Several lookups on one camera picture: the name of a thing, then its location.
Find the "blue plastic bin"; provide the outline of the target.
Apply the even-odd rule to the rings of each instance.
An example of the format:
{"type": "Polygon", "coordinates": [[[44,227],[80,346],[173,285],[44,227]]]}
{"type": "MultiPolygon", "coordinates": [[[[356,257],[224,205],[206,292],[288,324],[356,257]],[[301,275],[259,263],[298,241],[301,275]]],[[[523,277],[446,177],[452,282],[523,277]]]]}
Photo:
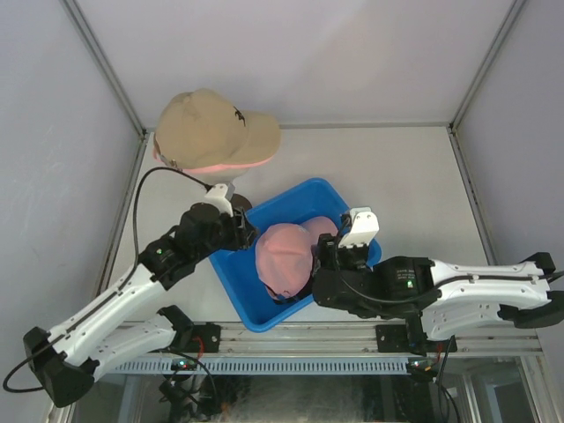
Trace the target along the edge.
{"type": "MultiPolygon", "coordinates": [[[[302,224],[317,216],[338,224],[340,216],[348,210],[348,204],[329,182],[312,178],[253,207],[246,216],[264,234],[275,224],[302,224]]],[[[242,323],[248,330],[261,333],[308,306],[313,296],[307,290],[296,300],[275,302],[259,280],[255,253],[255,248],[221,250],[210,257],[210,262],[242,323]]]]}

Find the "pink baseball cap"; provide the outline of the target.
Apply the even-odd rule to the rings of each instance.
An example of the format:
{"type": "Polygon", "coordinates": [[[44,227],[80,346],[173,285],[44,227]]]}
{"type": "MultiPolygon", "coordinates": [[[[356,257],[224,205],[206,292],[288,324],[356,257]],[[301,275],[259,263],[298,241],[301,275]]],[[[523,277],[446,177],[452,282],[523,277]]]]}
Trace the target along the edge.
{"type": "Polygon", "coordinates": [[[222,172],[222,171],[227,171],[227,170],[247,170],[247,169],[250,169],[250,168],[253,168],[253,167],[260,167],[260,166],[262,166],[262,165],[264,165],[264,164],[266,164],[266,163],[268,163],[269,161],[272,160],[272,157],[270,157],[266,160],[258,161],[258,162],[255,162],[255,163],[242,164],[242,165],[218,164],[218,165],[212,165],[212,166],[208,166],[208,167],[199,167],[199,168],[188,169],[186,167],[178,167],[177,164],[173,160],[167,160],[160,153],[160,148],[158,146],[156,139],[153,139],[152,144],[153,144],[152,156],[156,160],[158,160],[160,163],[164,164],[166,167],[171,167],[173,169],[181,170],[183,172],[188,172],[188,173],[191,173],[191,174],[211,174],[211,173],[217,173],[217,172],[222,172]]]}

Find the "beige cap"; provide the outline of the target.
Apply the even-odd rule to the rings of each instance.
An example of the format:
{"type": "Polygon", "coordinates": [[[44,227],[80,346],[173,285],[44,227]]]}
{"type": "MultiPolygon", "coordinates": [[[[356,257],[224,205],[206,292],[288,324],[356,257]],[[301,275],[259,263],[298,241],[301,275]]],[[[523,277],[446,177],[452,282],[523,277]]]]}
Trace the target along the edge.
{"type": "Polygon", "coordinates": [[[240,110],[211,89],[179,93],[163,109],[153,139],[160,153],[188,169],[242,165],[273,157],[280,146],[277,119],[240,110]]]}

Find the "dark round wooden stand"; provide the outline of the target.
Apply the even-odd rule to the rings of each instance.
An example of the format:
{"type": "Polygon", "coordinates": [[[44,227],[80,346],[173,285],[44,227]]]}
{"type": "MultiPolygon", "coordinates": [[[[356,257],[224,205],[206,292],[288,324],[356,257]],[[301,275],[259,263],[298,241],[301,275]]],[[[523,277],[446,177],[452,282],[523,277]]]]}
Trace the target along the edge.
{"type": "Polygon", "coordinates": [[[252,208],[251,202],[245,197],[240,194],[234,193],[231,198],[231,204],[234,209],[241,209],[247,212],[252,208]]]}

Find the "dark cap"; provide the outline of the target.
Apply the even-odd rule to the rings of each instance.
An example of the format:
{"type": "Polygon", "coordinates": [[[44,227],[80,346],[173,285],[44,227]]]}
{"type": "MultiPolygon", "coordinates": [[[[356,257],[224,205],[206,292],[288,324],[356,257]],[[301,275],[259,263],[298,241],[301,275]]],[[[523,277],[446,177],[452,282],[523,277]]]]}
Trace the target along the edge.
{"type": "Polygon", "coordinates": [[[304,285],[300,289],[300,291],[297,292],[295,295],[290,295],[290,294],[287,294],[287,293],[275,293],[267,285],[264,285],[264,287],[265,287],[267,293],[272,298],[272,300],[277,305],[293,304],[293,303],[296,303],[298,301],[302,301],[312,293],[312,282],[311,281],[307,282],[307,284],[304,285]]]}

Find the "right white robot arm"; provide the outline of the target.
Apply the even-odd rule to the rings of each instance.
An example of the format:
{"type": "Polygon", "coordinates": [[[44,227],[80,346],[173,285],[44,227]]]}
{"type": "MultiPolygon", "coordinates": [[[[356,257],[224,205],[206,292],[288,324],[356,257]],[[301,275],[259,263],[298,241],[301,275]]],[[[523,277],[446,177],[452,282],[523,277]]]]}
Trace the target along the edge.
{"type": "Polygon", "coordinates": [[[502,266],[409,256],[369,266],[366,245],[342,247],[341,239],[323,234],[318,241],[311,274],[315,303],[363,319],[403,320],[411,353],[423,355],[434,343],[489,323],[539,329],[563,320],[563,293],[550,287],[563,273],[545,252],[502,266]]]}

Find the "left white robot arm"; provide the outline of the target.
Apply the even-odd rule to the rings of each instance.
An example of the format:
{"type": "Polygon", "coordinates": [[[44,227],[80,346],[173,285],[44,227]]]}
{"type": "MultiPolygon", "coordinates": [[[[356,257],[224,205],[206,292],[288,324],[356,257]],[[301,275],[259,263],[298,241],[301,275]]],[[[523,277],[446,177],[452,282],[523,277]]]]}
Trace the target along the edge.
{"type": "Polygon", "coordinates": [[[77,402],[104,374],[140,355],[189,349],[194,323],[175,305],[127,330],[119,327],[210,255],[249,249],[257,235],[243,209],[222,212],[212,204],[194,204],[106,292],[50,330],[29,330],[23,337],[29,367],[54,405],[77,402]]]}

